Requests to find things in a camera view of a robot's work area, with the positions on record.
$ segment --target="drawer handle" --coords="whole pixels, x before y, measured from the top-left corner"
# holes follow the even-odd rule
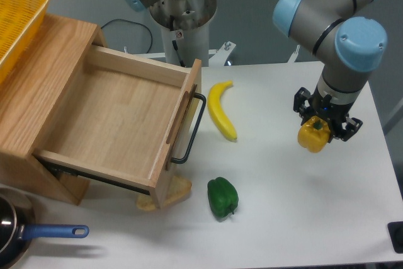
[[[196,133],[197,133],[197,130],[198,130],[198,128],[199,128],[200,122],[201,122],[201,120],[202,120],[202,116],[203,116],[204,109],[205,109],[205,107],[206,107],[206,102],[207,102],[207,101],[206,101],[206,97],[205,97],[204,95],[199,94],[199,93],[195,93],[195,94],[193,95],[193,97],[196,98],[196,99],[201,100],[201,105],[202,105],[202,106],[201,106],[201,108],[200,108],[199,115],[197,116],[195,128],[193,129],[193,131],[192,131],[192,133],[191,133],[190,140],[189,140],[189,144],[188,144],[188,148],[186,148],[186,152],[185,152],[184,156],[183,156],[181,159],[178,159],[178,158],[176,158],[176,157],[172,157],[172,158],[171,158],[171,162],[174,163],[174,164],[183,164],[183,163],[185,163],[185,162],[188,160],[191,147],[192,147],[192,145],[193,145],[193,142],[195,141]]]

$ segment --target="table surface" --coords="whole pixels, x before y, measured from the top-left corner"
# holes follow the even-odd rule
[[[231,79],[222,97],[238,132],[226,141],[205,112],[178,173],[191,195],[157,212],[136,209],[136,193],[92,182],[80,206],[29,195],[38,221],[87,224],[85,239],[36,239],[15,268],[259,268],[403,260],[387,224],[403,203],[369,86],[351,109],[364,121],[348,142],[319,154],[297,143],[292,110],[313,91],[320,62],[204,67],[203,93]],[[239,193],[235,215],[218,222],[207,183],[223,176]]]

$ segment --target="yellow basket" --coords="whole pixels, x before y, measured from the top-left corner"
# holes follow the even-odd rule
[[[0,0],[0,83],[38,31],[50,0]]]

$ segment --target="blue pan handle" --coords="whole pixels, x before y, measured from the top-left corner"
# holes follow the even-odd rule
[[[89,228],[86,225],[30,224],[24,226],[21,239],[24,241],[35,238],[82,239],[88,234]]]

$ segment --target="yellow bell pepper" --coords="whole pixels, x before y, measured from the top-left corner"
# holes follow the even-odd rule
[[[327,122],[317,116],[306,121],[298,132],[298,143],[310,152],[317,153],[329,141],[330,129]]]

